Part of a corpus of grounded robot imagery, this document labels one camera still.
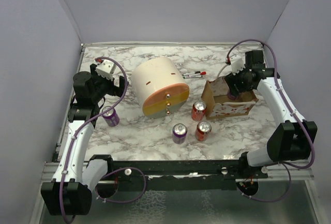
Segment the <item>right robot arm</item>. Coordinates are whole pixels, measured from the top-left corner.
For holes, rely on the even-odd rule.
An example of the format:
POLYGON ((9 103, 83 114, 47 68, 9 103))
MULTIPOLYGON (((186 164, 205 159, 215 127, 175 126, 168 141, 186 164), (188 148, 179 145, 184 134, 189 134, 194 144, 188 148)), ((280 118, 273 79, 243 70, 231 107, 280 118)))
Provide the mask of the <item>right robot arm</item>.
POLYGON ((317 125, 307 121, 295 108, 276 68, 267 68, 260 50, 249 51, 245 59, 227 58, 231 72, 224 77, 228 85, 228 97, 237 98, 256 89, 264 98, 277 125, 267 144, 256 151, 241 155, 237 171, 241 177, 249 178, 257 168, 284 162, 313 158, 313 142, 317 125))

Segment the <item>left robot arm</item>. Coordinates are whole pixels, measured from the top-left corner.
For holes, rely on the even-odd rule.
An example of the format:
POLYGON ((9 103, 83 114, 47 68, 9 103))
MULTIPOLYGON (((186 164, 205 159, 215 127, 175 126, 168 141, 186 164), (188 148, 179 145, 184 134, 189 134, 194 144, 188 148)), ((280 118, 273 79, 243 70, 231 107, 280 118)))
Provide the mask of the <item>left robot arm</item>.
POLYGON ((92 191, 100 179, 114 175, 111 156, 97 156, 83 167, 87 145, 94 132, 97 118, 103 115, 99 102, 106 95, 122 100, 126 94, 126 74, 114 84, 113 74, 121 65, 105 57, 91 64, 90 71, 73 76, 74 100, 68 111, 68 137, 60 163, 50 182, 41 186, 44 203, 53 216, 87 215, 91 209, 92 191))

